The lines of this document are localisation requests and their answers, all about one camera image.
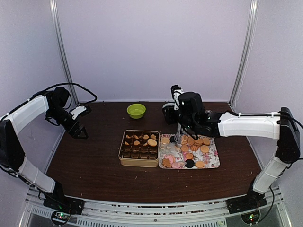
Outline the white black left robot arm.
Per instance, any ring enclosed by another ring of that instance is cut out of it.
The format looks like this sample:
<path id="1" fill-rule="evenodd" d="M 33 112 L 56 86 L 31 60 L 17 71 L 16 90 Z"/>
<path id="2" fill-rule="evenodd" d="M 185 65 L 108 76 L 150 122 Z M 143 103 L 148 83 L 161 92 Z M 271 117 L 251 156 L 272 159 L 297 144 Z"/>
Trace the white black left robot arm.
<path id="1" fill-rule="evenodd" d="M 90 113 L 91 108 L 85 103 L 67 111 L 65 106 L 71 95 L 65 85 L 56 84 L 35 93 L 0 120 L 1 169 L 35 186 L 58 210 L 68 206 L 62 185 L 30 162 L 18 136 L 32 121 L 44 114 L 46 121 L 56 127 L 62 126 L 74 139 L 88 138 L 85 127 L 80 125 L 77 118 Z"/>

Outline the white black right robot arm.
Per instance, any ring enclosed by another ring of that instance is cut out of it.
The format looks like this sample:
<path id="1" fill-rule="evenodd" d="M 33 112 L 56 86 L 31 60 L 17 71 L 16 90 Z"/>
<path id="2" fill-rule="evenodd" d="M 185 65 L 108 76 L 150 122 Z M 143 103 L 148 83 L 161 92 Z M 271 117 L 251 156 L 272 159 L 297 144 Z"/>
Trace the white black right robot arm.
<path id="1" fill-rule="evenodd" d="M 272 183 L 300 159 L 299 128 L 302 125 L 293 118 L 287 107 L 265 114 L 206 112 L 198 93 L 183 92 L 179 87 L 173 87 L 172 96 L 174 101 L 162 107 L 166 123 L 178 123 L 194 139 L 203 135 L 211 138 L 250 136 L 277 140 L 277 151 L 252 180 L 247 194 L 226 201 L 230 214 L 264 205 L 265 193 Z"/>

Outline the gold cookie tin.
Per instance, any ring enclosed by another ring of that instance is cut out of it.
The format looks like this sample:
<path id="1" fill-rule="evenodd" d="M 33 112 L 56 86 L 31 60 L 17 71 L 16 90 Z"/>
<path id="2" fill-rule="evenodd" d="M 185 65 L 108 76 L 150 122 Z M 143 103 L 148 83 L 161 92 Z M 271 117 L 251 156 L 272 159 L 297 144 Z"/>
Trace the gold cookie tin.
<path id="1" fill-rule="evenodd" d="M 133 134 L 134 137 L 126 139 L 126 134 Z M 132 167 L 157 167 L 159 144 L 158 131 L 125 130 L 118 154 L 120 164 Z"/>

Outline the metal serving tongs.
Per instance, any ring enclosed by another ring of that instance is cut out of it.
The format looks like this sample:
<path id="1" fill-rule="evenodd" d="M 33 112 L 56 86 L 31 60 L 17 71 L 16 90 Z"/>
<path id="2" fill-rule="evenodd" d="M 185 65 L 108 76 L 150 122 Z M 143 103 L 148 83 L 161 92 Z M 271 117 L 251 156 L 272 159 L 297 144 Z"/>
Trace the metal serving tongs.
<path id="1" fill-rule="evenodd" d="M 182 125 L 179 123 L 177 126 L 177 132 L 173 138 L 175 144 L 180 144 L 182 141 Z"/>

